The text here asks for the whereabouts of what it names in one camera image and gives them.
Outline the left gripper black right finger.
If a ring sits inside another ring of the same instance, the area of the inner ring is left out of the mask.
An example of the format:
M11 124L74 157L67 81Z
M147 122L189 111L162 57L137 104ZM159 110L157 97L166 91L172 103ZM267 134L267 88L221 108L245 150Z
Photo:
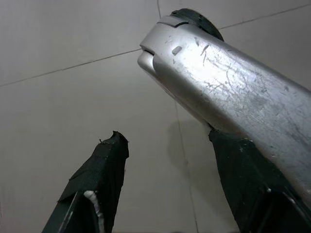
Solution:
M217 130L209 139L240 233L311 233L311 210L251 140Z

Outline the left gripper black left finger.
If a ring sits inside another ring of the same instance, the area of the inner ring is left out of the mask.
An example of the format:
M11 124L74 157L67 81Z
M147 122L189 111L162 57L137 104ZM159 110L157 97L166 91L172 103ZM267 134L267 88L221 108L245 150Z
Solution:
M129 157L117 131L71 176L42 233L112 233Z

